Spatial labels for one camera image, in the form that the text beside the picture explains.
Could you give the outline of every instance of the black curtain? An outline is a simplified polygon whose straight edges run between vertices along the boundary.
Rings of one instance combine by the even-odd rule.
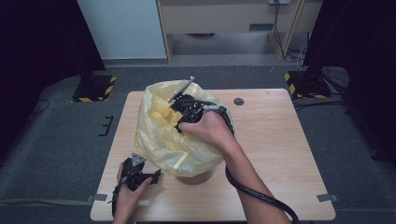
[[[351,115],[382,159],[396,164],[395,11],[392,0],[323,0],[304,65],[348,71]]]
[[[105,70],[74,0],[0,0],[0,158],[48,85]]]

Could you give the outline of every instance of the human hand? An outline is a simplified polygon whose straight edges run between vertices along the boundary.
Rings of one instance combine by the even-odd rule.
[[[123,164],[121,163],[117,180],[120,181]],[[116,213],[114,215],[113,224],[127,223],[131,219],[132,213],[136,209],[140,196],[149,187],[152,178],[146,179],[135,191],[131,191],[126,184],[121,185],[119,197],[116,200]]]
[[[226,148],[230,143],[236,143],[224,119],[214,111],[205,111],[197,123],[182,122],[178,128],[182,132],[196,135],[202,141],[218,149]]]

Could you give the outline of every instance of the crumpled plastic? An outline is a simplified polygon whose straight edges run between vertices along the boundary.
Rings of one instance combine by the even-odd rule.
[[[218,150],[189,133],[179,133],[175,126],[182,117],[168,103],[187,80],[166,81],[147,86],[140,103],[134,143],[148,161],[173,176],[193,177],[214,169],[223,161]],[[196,83],[183,92],[196,100],[224,103]]]

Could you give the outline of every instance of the person's left hand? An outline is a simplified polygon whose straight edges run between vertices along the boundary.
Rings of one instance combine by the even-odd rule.
[[[117,173],[117,181],[120,181],[123,165],[121,163]],[[146,179],[135,191],[131,191],[125,184],[121,185],[119,197],[116,200],[116,213],[113,223],[127,223],[136,209],[140,196],[148,188],[152,178]]]

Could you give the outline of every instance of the table top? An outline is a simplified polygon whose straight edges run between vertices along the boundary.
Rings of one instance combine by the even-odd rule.
[[[235,136],[257,173],[281,202],[290,206],[300,220],[335,218],[332,203],[320,202],[317,195],[327,194],[318,167],[306,141],[303,128],[283,89],[207,90],[230,110]],[[138,109],[143,91],[128,94],[120,124],[110,149],[98,194],[105,202],[95,201],[91,218],[110,221],[112,191],[117,185],[120,163],[138,153],[134,146]],[[243,105],[233,100],[242,98]],[[203,184],[186,185],[164,173],[157,185],[144,193],[134,221],[245,221],[236,189],[224,174],[225,163]],[[146,162],[144,173],[158,168]]]

